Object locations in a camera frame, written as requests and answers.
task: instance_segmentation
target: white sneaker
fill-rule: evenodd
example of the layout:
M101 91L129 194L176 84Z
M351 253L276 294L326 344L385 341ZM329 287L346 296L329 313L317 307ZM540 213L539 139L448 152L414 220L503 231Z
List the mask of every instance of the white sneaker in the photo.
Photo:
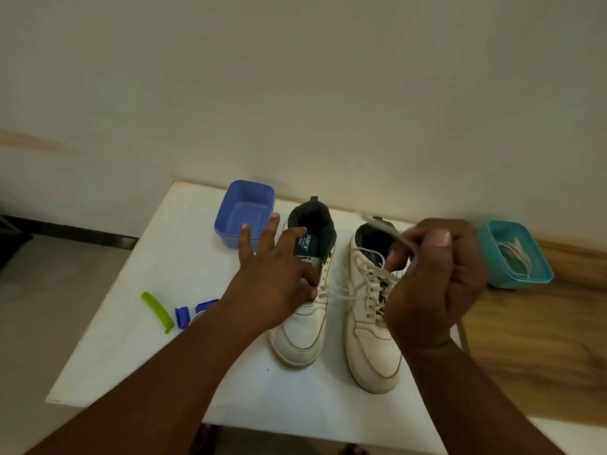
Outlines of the white sneaker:
M320 270L319 287L324 287L337 238L329 208L318 201L318 197L312 197L289 214L284 229L293 227L308 229L295 244L294 253ZM326 317L327 294L319 294L314 302L301 305L289 319L268 331L269 344L276 357L289 367L312 364L325 339Z
M374 394L393 390L401 373L401 352L383 321L385 300L404 273L390 274L383 269L393 240L364 224L350 241L348 285L354 301L346 315L345 355L358 386Z

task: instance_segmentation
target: floor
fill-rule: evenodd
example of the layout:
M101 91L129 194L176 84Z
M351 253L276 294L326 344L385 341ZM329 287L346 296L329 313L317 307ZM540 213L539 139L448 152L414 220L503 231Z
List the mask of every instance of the floor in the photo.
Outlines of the floor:
M44 399L129 254L36 236L0 270L0 453L24 453L78 413ZM342 446L225 428L217 455L335 455ZM414 455L366 449L371 455Z

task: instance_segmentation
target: person's left hand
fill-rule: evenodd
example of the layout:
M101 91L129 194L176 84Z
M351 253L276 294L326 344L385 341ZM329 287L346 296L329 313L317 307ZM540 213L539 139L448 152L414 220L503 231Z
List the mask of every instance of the person's left hand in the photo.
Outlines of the person's left hand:
M318 294L318 271L293 255L295 241L304 236L306 228L285 230L274 246L279 224L280 215L273 214L259 238L256 255L251 250L251 227L243 225L238 245L240 270L219 302L237 306L257 335L283 323ZM302 278L308 284L300 284Z

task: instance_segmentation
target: white tabletop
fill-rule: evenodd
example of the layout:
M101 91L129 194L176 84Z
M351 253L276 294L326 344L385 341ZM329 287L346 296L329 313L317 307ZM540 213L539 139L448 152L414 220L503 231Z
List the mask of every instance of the white tabletop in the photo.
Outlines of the white tabletop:
M175 307L194 307L221 297L239 267L237 252L225 248L213 230L223 197L221 189L173 183L50 391L48 402L91 404L178 335L177 327L164 334L140 298L144 290L158 298L173 318ZM274 211L284 222L295 206L277 199ZM362 220L334 209L331 216L341 260ZM410 226L393 223L401 230ZM345 285L341 266L334 265L331 271L330 283ZM342 302L330 301L322 352L307 369L283 366L266 335L254 341L221 382L204 421L444 454L406 363L399 385L390 393L373 395L356 385L344 353L344 308ZM455 328L451 335L459 343ZM192 360L196 360L195 351ZM542 421L535 423L542 427Z

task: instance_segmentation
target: black baseboard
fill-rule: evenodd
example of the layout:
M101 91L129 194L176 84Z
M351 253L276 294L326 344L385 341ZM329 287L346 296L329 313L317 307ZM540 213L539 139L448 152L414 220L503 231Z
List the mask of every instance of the black baseboard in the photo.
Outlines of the black baseboard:
M100 246L117 247L118 249L133 250L139 238L100 232L86 228L57 225L56 223L41 222L29 218L3 215L14 227L32 235L50 236L64 240L79 241L80 243L98 244Z

